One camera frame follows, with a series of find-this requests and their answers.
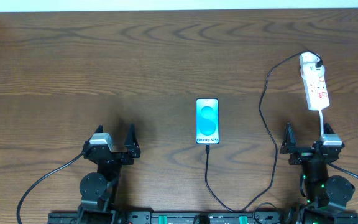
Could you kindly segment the blue smartphone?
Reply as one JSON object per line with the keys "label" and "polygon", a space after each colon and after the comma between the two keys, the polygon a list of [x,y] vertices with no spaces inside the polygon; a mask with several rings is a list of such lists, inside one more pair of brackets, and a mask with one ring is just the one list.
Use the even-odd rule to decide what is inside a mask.
{"label": "blue smartphone", "polygon": [[219,144],[219,101],[217,98],[196,100],[196,143]]}

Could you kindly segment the white power strip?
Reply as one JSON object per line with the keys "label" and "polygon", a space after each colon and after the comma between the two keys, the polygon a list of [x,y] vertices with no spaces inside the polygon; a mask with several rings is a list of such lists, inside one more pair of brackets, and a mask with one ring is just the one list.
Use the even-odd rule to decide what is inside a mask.
{"label": "white power strip", "polygon": [[318,111],[330,106],[328,90],[323,76],[303,80],[303,83],[309,110]]}

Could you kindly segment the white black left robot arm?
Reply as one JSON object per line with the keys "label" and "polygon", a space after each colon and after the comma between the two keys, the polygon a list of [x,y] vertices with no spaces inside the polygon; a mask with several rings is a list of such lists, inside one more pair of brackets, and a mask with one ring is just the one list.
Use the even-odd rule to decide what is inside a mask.
{"label": "white black left robot arm", "polygon": [[22,224],[21,208],[29,193],[43,180],[72,165],[83,157],[97,165],[97,171],[85,175],[79,186],[81,203],[74,217],[76,223],[112,223],[115,211],[115,200],[121,169],[131,166],[135,159],[141,157],[141,149],[136,137],[135,126],[129,126],[124,141],[124,152],[113,151],[113,140],[109,133],[104,132],[102,125],[98,126],[93,135],[84,142],[81,152],[66,164],[46,173],[35,181],[23,194],[16,208],[18,224]]}

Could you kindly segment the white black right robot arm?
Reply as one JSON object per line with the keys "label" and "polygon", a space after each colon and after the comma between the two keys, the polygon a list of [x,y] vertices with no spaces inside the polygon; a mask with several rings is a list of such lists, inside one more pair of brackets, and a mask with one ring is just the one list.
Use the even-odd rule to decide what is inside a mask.
{"label": "white black right robot arm", "polygon": [[298,147],[291,124],[286,124],[280,153],[290,156],[290,165],[302,167],[300,190],[306,203],[289,209],[282,223],[358,223],[358,213],[347,210],[356,188],[345,177],[328,174],[330,166],[358,179],[357,174],[333,164],[344,147],[328,123],[324,124],[323,134],[312,146]]}

